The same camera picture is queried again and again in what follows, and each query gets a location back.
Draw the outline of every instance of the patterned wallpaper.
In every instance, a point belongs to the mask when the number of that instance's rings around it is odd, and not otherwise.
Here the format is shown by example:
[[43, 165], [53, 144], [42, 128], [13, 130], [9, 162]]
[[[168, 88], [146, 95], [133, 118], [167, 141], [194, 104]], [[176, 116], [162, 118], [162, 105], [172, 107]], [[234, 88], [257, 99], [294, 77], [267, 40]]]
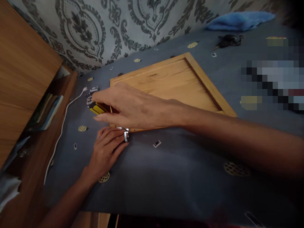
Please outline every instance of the patterned wallpaper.
[[233, 11], [279, 12], [277, 0], [8, 0], [80, 74], [202, 28]]

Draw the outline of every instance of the blue towel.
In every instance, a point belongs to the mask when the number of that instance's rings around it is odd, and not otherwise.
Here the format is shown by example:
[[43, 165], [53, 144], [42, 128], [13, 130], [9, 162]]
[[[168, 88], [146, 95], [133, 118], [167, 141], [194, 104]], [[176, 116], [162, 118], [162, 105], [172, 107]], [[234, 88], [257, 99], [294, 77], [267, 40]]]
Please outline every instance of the blue towel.
[[272, 13], [257, 12], [235, 12], [215, 18], [206, 29], [210, 30], [231, 30], [246, 31], [256, 28], [260, 23], [270, 21], [275, 18]]

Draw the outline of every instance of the gray tablecloth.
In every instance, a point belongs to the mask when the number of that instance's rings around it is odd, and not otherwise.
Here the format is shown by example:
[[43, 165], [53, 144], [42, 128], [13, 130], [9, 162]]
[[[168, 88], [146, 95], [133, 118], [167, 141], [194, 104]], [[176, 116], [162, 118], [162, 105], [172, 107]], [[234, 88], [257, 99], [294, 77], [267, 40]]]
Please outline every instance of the gray tablecloth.
[[[240, 105], [241, 96], [254, 91], [254, 87], [252, 91], [246, 88], [248, 83], [242, 79], [242, 62], [288, 60], [292, 47], [267, 48], [265, 38], [299, 35], [276, 21], [268, 22], [245, 32], [241, 46], [217, 49], [214, 51], [217, 57], [212, 57], [210, 50], [219, 41], [218, 36], [225, 34], [229, 32], [200, 30], [158, 45], [158, 50], [152, 47], [134, 53], [80, 77], [73, 97], [86, 86], [108, 88], [110, 79], [119, 73], [190, 52], [240, 118], [304, 135], [303, 115], [278, 110], [278, 104], [271, 102], [261, 104], [257, 111], [246, 111]], [[199, 41], [195, 48], [187, 48], [195, 41]], [[107, 126], [94, 121], [94, 115], [87, 108], [84, 95], [69, 107], [54, 165], [44, 187], [48, 205], [60, 199], [89, 163], [96, 133]], [[81, 125], [89, 129], [80, 132]], [[265, 226], [292, 225], [296, 212], [280, 192], [284, 184], [253, 169], [246, 178], [228, 175], [223, 164], [236, 160], [225, 151], [206, 147], [205, 139], [177, 128], [134, 133], [131, 137], [129, 146], [111, 169], [109, 180], [93, 187], [82, 210], [195, 220], [216, 218], [221, 211], [228, 222], [252, 226], [244, 216], [244, 212], [250, 211]], [[157, 140], [161, 145], [154, 148]]]

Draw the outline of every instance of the book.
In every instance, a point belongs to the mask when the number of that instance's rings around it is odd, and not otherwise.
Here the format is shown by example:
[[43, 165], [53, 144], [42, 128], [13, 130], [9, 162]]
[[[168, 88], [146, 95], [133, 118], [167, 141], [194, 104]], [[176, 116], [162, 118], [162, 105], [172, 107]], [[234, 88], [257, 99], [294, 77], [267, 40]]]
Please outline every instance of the book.
[[63, 96], [57, 96], [49, 114], [47, 115], [47, 118], [46, 118], [44, 124], [42, 125], [42, 127], [40, 127], [40, 128], [30, 128], [29, 131], [40, 131], [40, 130], [48, 129], [48, 127], [50, 126], [50, 124], [51, 124], [51, 122], [52, 122], [52, 120], [53, 120], [53, 118], [54, 118], [62, 100], [63, 100]]
[[31, 126], [39, 123], [41, 116], [43, 115], [43, 112], [52, 96], [53, 96], [52, 94], [47, 93], [42, 97], [41, 101], [39, 102], [37, 108], [34, 111], [34, 114], [28, 121], [27, 126]]
[[48, 103], [45, 107], [45, 110], [44, 110], [43, 114], [41, 115], [41, 118], [40, 118], [39, 122], [36, 123], [36, 124], [31, 125], [30, 126], [31, 128], [41, 128], [43, 126], [43, 124], [45, 123], [45, 121], [48, 117], [48, 114], [49, 114], [55, 100], [57, 99], [57, 97], [58, 96], [52, 96], [51, 97], [51, 99], [48, 101]]

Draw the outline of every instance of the wire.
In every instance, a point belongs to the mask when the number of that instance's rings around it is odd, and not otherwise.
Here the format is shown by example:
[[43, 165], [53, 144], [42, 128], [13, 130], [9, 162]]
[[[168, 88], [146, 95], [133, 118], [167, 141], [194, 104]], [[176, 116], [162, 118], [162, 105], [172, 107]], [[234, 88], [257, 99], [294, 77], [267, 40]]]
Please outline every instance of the wire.
[[64, 114], [64, 119], [63, 119], [63, 123], [62, 123], [62, 126], [61, 126], [61, 133], [60, 133], [60, 135], [59, 135], [59, 137], [58, 137], [58, 139], [57, 139], [57, 142], [56, 142], [56, 144], [55, 144], [55, 148], [54, 148], [53, 155], [52, 155], [52, 157], [51, 157], [51, 159], [50, 159], [50, 161], [49, 161], [49, 163], [48, 163], [48, 165], [47, 165], [47, 170], [45, 171], [45, 176], [44, 176], [43, 185], [45, 185], [45, 180], [47, 179], [47, 175], [48, 175], [48, 169], [50, 168], [50, 164], [51, 164], [51, 162], [52, 162], [52, 160], [53, 160], [53, 158], [54, 158], [55, 152], [56, 152], [57, 144], [58, 144], [59, 139], [60, 139], [60, 137], [61, 137], [61, 135], [62, 135], [62, 130], [63, 130], [64, 121], [66, 120], [66, 116], [67, 116], [67, 108], [70, 106], [71, 103], [73, 103], [73, 102], [76, 101], [78, 98], [80, 98], [81, 95], [83, 94], [83, 92], [84, 92], [84, 91], [87, 91], [87, 89], [88, 89], [87, 87], [84, 87], [83, 90], [82, 90], [82, 92], [81, 92], [81, 94], [80, 94], [78, 97], [76, 97], [74, 100], [72, 100], [72, 101], [67, 105], [67, 107], [66, 107], [66, 112], [65, 112], [65, 114]]

